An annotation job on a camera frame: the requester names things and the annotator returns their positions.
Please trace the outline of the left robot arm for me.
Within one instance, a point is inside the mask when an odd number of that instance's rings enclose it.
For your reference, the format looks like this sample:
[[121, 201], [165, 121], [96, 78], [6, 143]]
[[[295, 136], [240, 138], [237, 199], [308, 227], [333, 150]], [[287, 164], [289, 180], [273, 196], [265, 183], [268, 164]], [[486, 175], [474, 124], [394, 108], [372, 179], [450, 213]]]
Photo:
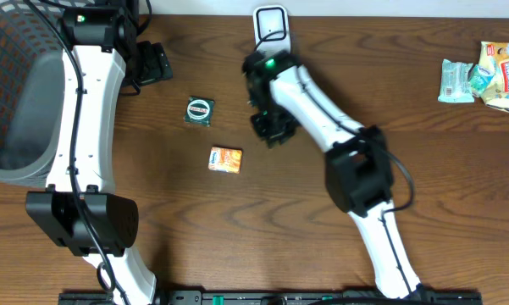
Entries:
[[139, 3], [124, 0], [64, 5], [51, 27], [64, 65], [58, 145], [44, 190], [29, 192], [25, 206], [56, 245], [95, 268], [102, 288], [95, 295], [63, 294], [62, 303], [166, 300], [136, 247], [138, 207], [116, 194], [112, 162], [119, 97], [173, 75], [163, 46], [140, 40], [148, 26]]

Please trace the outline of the teal wet wipe packet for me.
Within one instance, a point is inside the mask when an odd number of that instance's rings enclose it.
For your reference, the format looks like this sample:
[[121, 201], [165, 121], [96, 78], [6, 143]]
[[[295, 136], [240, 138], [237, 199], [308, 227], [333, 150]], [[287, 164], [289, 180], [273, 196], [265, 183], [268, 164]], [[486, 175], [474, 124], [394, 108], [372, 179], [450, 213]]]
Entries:
[[441, 65], [440, 93], [441, 103], [473, 103], [474, 96], [468, 83], [473, 64], [451, 62], [444, 59]]

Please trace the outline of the green Kleenex tissue pack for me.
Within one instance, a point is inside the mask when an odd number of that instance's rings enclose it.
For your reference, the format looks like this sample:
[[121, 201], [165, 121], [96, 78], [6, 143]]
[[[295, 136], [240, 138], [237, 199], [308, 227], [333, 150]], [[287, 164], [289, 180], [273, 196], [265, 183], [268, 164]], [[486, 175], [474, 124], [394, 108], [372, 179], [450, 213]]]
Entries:
[[471, 93], [475, 97], [480, 97], [485, 92], [494, 76], [495, 73], [493, 71], [476, 64], [471, 69], [468, 77]]

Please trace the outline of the yellow snack bag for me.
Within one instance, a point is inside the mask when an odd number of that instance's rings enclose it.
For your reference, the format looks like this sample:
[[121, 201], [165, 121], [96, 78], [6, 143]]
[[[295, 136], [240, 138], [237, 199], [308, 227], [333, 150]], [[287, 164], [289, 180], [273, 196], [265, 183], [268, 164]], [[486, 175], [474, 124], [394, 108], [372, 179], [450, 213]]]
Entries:
[[481, 42], [479, 66], [493, 75], [480, 95], [484, 104], [509, 113], [509, 42]]

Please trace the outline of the green Zam-Buk tin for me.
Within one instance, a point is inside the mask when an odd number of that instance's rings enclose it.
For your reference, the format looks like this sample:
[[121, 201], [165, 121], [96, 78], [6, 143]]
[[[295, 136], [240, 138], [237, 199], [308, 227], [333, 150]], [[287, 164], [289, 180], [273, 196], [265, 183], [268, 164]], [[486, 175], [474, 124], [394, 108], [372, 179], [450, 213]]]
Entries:
[[215, 101], [203, 97], [189, 97], [184, 121], [188, 124], [210, 126]]

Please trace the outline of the orange tissue pack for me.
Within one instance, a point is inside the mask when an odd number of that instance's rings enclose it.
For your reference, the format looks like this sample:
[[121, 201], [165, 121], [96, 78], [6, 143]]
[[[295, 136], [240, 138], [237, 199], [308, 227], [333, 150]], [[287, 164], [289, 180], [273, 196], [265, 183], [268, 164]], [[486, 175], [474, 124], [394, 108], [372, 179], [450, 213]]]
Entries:
[[239, 174], [243, 152], [239, 149], [212, 147], [208, 168], [212, 171]]

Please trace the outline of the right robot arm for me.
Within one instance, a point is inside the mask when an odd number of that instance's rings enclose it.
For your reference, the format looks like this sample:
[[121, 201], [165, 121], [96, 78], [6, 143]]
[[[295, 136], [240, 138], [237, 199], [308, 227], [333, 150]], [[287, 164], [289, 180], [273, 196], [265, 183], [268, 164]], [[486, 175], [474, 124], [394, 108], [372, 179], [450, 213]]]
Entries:
[[257, 136], [269, 147], [290, 139], [302, 127], [324, 154], [324, 183], [335, 206], [357, 226], [373, 264], [380, 293], [412, 299], [421, 286], [396, 223], [392, 168], [410, 188], [410, 172], [389, 152], [382, 130], [365, 127], [337, 107], [316, 85], [298, 57], [286, 51], [245, 58], [242, 73]]

